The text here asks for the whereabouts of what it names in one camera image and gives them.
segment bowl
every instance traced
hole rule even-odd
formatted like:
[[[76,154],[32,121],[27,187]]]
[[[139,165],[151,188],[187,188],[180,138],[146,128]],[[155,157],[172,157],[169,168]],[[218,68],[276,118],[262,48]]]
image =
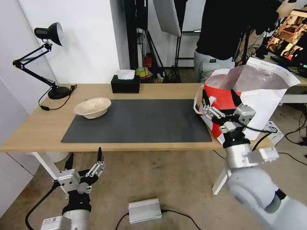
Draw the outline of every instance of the bowl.
[[[108,98],[97,97],[77,104],[74,108],[74,112],[87,119],[93,119],[104,115],[110,106],[111,101]]]

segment black desk lamp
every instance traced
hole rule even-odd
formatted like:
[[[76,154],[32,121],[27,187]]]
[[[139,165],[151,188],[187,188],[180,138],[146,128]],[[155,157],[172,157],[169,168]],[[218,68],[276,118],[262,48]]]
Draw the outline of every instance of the black desk lamp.
[[[64,45],[64,34],[62,27],[60,23],[55,22],[48,28],[35,28],[34,29],[34,34],[36,37],[42,39],[43,42],[45,42],[40,48],[32,51],[31,53],[27,54],[26,56],[13,61],[13,65],[21,69],[22,71],[32,75],[33,77],[37,78],[38,80],[44,82],[45,84],[49,85],[51,90],[48,92],[48,96],[50,99],[61,99],[66,96],[69,96],[71,94],[71,90],[68,89],[67,87],[59,87],[56,85],[55,81],[51,81],[47,78],[44,78],[31,70],[27,69],[25,66],[29,64],[30,62],[38,59],[39,57],[43,56],[44,54],[48,53],[51,51],[51,46],[52,44],[49,43],[48,39],[56,43],[57,45],[63,46]],[[30,55],[36,53],[37,51],[41,49],[47,49],[45,52],[39,54],[38,56],[35,57],[29,57]]]

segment concrete floor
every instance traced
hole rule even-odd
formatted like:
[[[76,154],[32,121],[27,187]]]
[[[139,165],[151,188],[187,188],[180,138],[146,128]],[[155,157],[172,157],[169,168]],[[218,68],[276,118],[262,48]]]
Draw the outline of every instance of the concrete floor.
[[[287,105],[278,107],[272,120],[282,130],[297,128],[300,112]],[[290,136],[299,141],[299,135]],[[291,144],[283,139],[277,146],[307,163],[306,147]],[[74,168],[91,167],[96,153],[76,153]],[[107,164],[91,193],[93,230],[113,230],[128,211],[128,203],[158,197],[161,206],[192,216],[201,229],[261,229],[259,222],[243,209],[223,188],[213,195],[211,187],[223,168],[223,159],[213,151],[163,151],[163,152],[105,152]],[[57,163],[63,169],[65,161]],[[307,167],[287,155],[262,166],[273,181],[289,196],[307,204]],[[24,218],[33,205],[51,188],[51,177],[40,167],[0,219],[0,229],[26,229]],[[34,229],[40,229],[42,220],[61,215],[67,201],[60,188],[54,191],[30,217]],[[161,219],[129,225],[128,217],[121,222],[121,229],[196,229],[186,217],[165,213]]]

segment shopping bag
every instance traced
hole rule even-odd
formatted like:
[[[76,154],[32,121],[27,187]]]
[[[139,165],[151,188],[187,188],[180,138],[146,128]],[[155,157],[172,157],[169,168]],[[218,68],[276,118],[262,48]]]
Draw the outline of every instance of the shopping bag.
[[[225,114],[233,113],[236,108],[230,92],[233,89],[240,96],[243,104],[256,111],[248,126],[263,129],[287,89],[299,83],[300,81],[288,70],[269,62],[249,58],[246,65],[233,69],[215,70],[200,89],[206,91],[210,105]],[[203,108],[202,103],[198,102],[201,101],[198,96],[199,91],[194,98],[193,108],[213,135],[223,144],[225,139],[220,126],[212,123],[207,116],[199,112]],[[246,128],[244,134],[246,138],[253,141],[260,133]]]

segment whiteboard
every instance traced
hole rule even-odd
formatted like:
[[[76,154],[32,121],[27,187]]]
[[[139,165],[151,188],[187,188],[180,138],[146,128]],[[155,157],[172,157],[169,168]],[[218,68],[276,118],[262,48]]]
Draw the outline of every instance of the whiteboard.
[[[206,0],[188,0],[185,8],[185,19],[182,31],[193,31],[201,29],[202,14]]]

